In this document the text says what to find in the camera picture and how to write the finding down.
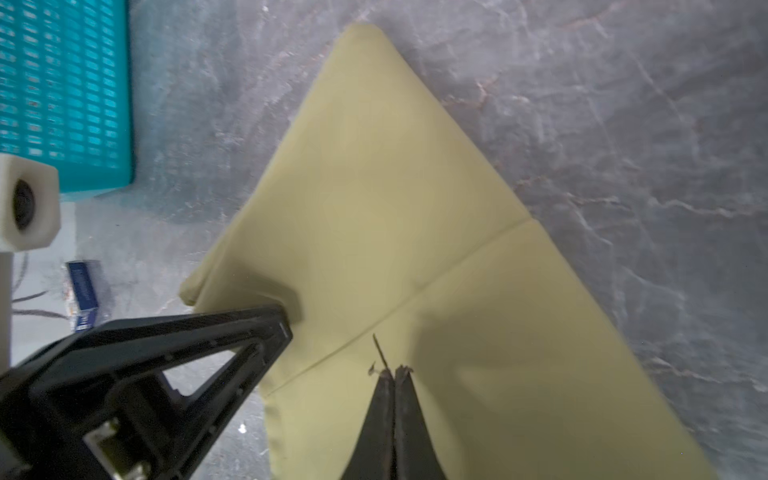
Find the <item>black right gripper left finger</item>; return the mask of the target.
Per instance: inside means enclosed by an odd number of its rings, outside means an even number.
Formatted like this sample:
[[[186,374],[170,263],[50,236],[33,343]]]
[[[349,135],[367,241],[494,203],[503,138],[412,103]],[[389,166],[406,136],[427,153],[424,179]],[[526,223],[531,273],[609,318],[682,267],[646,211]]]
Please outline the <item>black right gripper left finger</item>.
[[[342,479],[395,479],[395,380],[379,374],[358,440]]]

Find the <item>olive green skirt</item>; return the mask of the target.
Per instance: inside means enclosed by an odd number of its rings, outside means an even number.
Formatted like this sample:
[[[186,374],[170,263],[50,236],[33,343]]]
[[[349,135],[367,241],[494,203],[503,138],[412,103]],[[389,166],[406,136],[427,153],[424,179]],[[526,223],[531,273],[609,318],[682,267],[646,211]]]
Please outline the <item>olive green skirt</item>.
[[[182,283],[285,306],[259,386],[271,473],[336,479],[380,356],[451,479],[711,479],[602,309],[385,34],[337,40],[253,195]]]

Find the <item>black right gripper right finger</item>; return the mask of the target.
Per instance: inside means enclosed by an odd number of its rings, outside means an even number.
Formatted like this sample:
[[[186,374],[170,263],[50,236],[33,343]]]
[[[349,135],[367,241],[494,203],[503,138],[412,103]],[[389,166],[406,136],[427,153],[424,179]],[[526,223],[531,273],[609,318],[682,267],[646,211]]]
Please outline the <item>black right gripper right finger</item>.
[[[395,478],[445,480],[407,366],[395,372],[394,407]]]

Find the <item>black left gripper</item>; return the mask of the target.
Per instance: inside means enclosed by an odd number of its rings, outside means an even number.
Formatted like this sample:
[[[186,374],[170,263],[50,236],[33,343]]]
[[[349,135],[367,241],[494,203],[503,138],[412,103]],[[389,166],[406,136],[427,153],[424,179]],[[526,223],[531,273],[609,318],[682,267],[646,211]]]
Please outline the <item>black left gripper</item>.
[[[265,305],[55,341],[1,378],[1,475],[187,479],[291,339]]]

